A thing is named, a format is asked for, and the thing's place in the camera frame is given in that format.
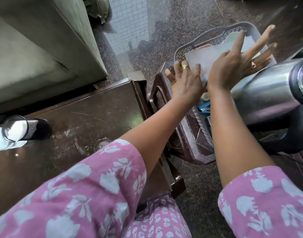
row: black lid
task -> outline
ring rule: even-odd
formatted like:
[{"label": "black lid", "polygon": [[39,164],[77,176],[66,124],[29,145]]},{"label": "black lid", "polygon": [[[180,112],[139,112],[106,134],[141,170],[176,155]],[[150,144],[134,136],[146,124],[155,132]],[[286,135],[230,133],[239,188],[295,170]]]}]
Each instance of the black lid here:
[{"label": "black lid", "polygon": [[293,67],[289,75],[289,85],[295,99],[303,104],[303,59]]}]

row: blue clip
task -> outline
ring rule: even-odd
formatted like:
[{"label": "blue clip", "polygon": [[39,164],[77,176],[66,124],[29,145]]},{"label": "blue clip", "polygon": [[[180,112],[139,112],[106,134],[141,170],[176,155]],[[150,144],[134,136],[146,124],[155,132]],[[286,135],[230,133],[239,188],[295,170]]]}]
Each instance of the blue clip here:
[{"label": "blue clip", "polygon": [[201,106],[198,107],[198,111],[201,113],[201,114],[209,114],[210,113],[210,102],[207,102]]}]

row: gold ring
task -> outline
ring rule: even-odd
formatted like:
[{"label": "gold ring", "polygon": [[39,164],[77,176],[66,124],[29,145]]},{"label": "gold ring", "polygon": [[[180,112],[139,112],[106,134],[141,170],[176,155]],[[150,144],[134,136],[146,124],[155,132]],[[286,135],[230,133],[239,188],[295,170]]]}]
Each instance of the gold ring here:
[{"label": "gold ring", "polygon": [[255,67],[256,67],[256,64],[253,61],[251,61],[251,68],[255,68]]},{"label": "gold ring", "polygon": [[186,67],[189,67],[189,65],[188,64],[183,64],[183,65],[181,65],[181,67],[182,67],[182,70],[184,70]]}]

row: pink floral sleeve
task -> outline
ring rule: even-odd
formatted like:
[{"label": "pink floral sleeve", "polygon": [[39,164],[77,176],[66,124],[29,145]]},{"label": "pink floral sleeve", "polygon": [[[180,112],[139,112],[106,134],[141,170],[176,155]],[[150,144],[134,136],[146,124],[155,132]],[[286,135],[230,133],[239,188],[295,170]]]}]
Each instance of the pink floral sleeve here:
[{"label": "pink floral sleeve", "polygon": [[0,237],[123,237],[146,182],[137,149],[115,140],[0,217]]},{"label": "pink floral sleeve", "polygon": [[236,237],[303,238],[303,192],[279,167],[238,176],[222,190],[218,205]]}]

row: speckled floor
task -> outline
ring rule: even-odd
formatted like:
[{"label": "speckled floor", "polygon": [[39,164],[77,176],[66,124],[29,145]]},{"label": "speckled floor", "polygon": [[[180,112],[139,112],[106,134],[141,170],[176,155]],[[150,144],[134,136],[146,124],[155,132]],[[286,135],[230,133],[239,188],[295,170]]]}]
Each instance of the speckled floor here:
[{"label": "speckled floor", "polygon": [[[276,24],[271,42],[278,43],[277,61],[303,46],[303,0],[110,0],[110,4],[110,23],[92,24],[109,74],[100,86],[125,78],[127,71],[141,70],[150,91],[158,68],[178,47],[212,27],[239,21],[253,23],[260,32]],[[222,187],[216,164],[172,162],[185,178],[187,190],[177,203],[193,237],[233,237],[217,208]]]}]

